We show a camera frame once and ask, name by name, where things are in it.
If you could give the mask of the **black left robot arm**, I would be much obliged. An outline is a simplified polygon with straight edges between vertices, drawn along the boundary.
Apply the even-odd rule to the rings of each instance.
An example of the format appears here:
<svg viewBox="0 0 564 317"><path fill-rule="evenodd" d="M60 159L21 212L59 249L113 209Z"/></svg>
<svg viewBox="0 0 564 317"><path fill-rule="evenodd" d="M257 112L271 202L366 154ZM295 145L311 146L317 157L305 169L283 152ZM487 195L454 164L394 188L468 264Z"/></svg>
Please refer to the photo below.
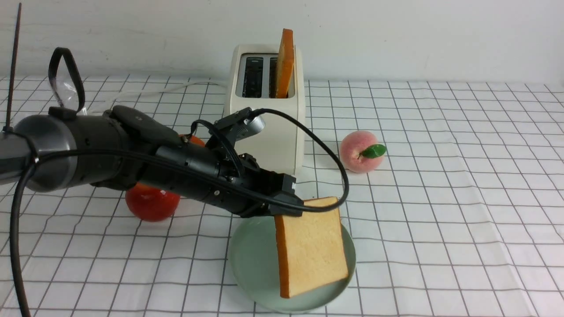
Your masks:
<svg viewBox="0 0 564 317"><path fill-rule="evenodd" d="M136 184L163 189L227 210L242 218L302 215L296 179L259 167L234 143L249 135L248 120L231 116L214 124L198 120L211 138L199 146L142 112L115 106L101 116L79 116L52 107L1 132L1 184L17 181L34 159L26 183L35 192L90 184L126 191Z"/></svg>

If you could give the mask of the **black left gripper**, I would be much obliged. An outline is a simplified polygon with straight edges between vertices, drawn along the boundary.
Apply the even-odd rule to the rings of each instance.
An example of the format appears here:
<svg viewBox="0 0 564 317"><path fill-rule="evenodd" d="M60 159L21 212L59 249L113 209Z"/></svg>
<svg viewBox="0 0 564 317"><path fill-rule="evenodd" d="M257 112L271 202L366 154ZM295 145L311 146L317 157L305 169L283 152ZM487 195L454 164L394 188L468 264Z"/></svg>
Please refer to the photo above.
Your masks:
<svg viewBox="0 0 564 317"><path fill-rule="evenodd" d="M282 206L255 201L247 196L220 188L210 191L212 206L227 210L241 218L275 215L302 216L304 201L295 194L296 179L294 176L262 169L258 166L256 159L248 154L243 155L241 160L245 170L244 176L236 177L233 170L222 167L219 173L220 178L238 188L245 188L268 196L283 203Z"/></svg>

